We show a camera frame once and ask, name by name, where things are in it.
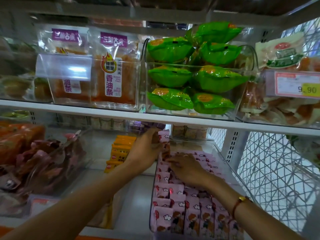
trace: person's right arm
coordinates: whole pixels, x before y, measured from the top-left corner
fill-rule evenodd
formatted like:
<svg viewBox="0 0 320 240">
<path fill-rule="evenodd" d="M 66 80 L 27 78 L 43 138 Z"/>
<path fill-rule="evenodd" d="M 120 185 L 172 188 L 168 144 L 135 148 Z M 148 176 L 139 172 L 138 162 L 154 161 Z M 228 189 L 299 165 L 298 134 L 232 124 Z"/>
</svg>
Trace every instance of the person's right arm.
<svg viewBox="0 0 320 240">
<path fill-rule="evenodd" d="M 241 196 L 223 179 L 208 173 L 191 154 L 168 160 L 176 176 L 187 185 L 206 189 L 231 214 Z M 235 220 L 253 240 L 302 240 L 303 238 L 249 200 L 241 202 Z"/>
</svg>

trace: yellow snack package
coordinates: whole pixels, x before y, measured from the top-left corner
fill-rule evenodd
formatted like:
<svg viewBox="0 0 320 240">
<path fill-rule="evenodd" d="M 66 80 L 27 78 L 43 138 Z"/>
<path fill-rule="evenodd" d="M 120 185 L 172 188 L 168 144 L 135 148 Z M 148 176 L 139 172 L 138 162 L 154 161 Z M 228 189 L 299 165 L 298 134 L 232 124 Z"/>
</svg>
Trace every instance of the yellow snack package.
<svg viewBox="0 0 320 240">
<path fill-rule="evenodd" d="M 120 151 L 111 151 L 110 161 L 124 162 L 126 160 L 128 153 Z"/>
<path fill-rule="evenodd" d="M 122 152 L 128 154 L 130 152 L 131 146 L 128 145 L 114 145 L 112 144 L 112 152 Z"/>
<path fill-rule="evenodd" d="M 109 173 L 112 170 L 114 170 L 116 168 L 116 166 L 119 166 L 122 163 L 123 163 L 122 161 L 107 161 L 106 162 L 106 169 L 104 170 L 104 172 Z"/>
<path fill-rule="evenodd" d="M 125 139 L 125 140 L 130 140 L 130 141 L 135 141 L 137 138 L 135 136 L 117 136 L 117 139 Z"/>
<path fill-rule="evenodd" d="M 114 144 L 114 145 L 132 146 L 132 145 L 134 144 L 134 141 L 132 141 L 132 140 L 127 140 L 127 139 L 116 138 L 113 144 Z"/>
</svg>

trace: hand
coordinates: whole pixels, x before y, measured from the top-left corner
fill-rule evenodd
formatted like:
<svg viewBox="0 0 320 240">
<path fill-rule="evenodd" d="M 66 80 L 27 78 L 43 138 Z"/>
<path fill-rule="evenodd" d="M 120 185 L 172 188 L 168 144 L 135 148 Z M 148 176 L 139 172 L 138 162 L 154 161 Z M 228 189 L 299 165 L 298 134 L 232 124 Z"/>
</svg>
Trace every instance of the hand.
<svg viewBox="0 0 320 240">
<path fill-rule="evenodd" d="M 204 170 L 192 154 L 179 153 L 166 160 L 176 176 L 186 185 L 203 187 L 205 177 L 210 173 Z"/>
<path fill-rule="evenodd" d="M 162 150 L 159 143 L 158 131 L 161 129 L 150 128 L 134 142 L 125 163 L 131 164 L 137 175 L 148 169 Z"/>
</svg>

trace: white label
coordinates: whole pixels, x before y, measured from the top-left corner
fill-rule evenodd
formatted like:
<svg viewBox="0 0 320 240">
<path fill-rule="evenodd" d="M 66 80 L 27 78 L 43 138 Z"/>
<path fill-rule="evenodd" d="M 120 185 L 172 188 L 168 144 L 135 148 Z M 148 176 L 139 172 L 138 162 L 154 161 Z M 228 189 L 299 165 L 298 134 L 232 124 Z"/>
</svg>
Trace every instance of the white label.
<svg viewBox="0 0 320 240">
<path fill-rule="evenodd" d="M 80 81 L 63 79 L 63 88 L 67 93 L 81 93 Z"/>
<path fill-rule="evenodd" d="M 301 74 L 275 72 L 275 95 L 285 97 L 309 98 L 302 93 L 303 83 L 320 83 L 320 76 L 315 74 Z"/>
<path fill-rule="evenodd" d="M 105 94 L 109 97 L 122 96 L 122 58 L 115 58 L 114 62 L 106 61 L 104 72 Z"/>
<path fill-rule="evenodd" d="M 54 204 L 58 203 L 59 200 L 54 199 L 34 199 L 31 203 L 30 216 L 35 216 Z"/>
</svg>

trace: forearm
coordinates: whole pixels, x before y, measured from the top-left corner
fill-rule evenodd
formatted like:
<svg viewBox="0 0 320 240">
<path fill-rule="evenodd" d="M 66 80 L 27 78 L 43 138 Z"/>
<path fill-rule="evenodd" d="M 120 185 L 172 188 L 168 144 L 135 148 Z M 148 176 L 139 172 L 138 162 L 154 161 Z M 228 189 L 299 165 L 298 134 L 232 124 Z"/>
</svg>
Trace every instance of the forearm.
<svg viewBox="0 0 320 240">
<path fill-rule="evenodd" d="M 206 173 L 204 188 L 208 190 L 231 214 L 240 194 L 221 178 Z M 273 218 L 250 201 L 244 201 L 235 210 L 235 219 L 253 240 L 300 240 L 293 230 Z"/>
<path fill-rule="evenodd" d="M 135 165 L 123 163 L 102 180 L 75 191 L 1 240 L 74 239 L 102 206 L 136 175 Z"/>
</svg>

